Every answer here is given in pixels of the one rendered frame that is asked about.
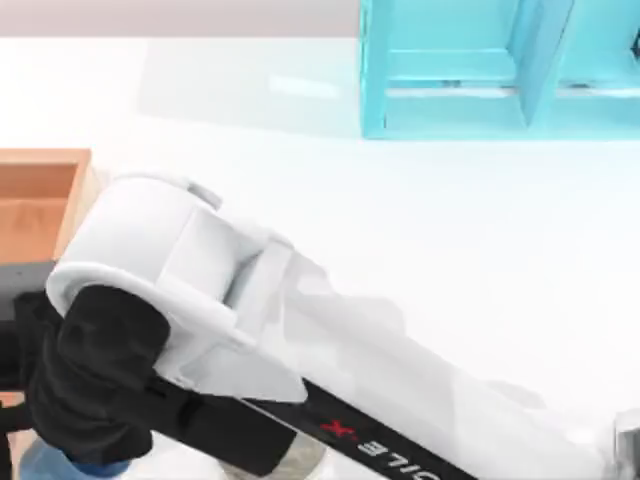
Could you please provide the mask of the salmon-coloured shallow box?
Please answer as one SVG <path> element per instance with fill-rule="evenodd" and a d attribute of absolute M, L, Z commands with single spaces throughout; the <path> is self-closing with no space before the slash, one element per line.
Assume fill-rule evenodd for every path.
<path fill-rule="evenodd" d="M 0 147 L 0 265 L 58 259 L 101 187 L 88 148 Z"/>

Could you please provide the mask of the light blue rack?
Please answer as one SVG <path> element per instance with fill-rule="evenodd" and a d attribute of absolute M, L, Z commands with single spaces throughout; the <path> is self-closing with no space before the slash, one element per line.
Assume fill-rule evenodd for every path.
<path fill-rule="evenodd" d="M 360 0 L 362 135 L 640 140 L 640 0 Z"/>

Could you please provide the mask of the grey speckled round object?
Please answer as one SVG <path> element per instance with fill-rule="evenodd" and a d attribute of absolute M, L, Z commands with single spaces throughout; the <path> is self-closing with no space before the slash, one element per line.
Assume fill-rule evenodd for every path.
<path fill-rule="evenodd" d="M 325 445 L 297 434 L 284 457 L 266 476 L 256 476 L 220 462 L 222 474 L 219 480 L 307 480 L 321 465 L 326 453 Z"/>

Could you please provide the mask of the grey metal object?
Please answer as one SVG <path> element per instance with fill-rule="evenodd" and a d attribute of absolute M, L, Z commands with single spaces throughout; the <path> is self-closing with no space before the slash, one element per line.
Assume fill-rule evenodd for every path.
<path fill-rule="evenodd" d="M 617 479 L 640 480 L 640 408 L 618 414 L 614 434 Z"/>

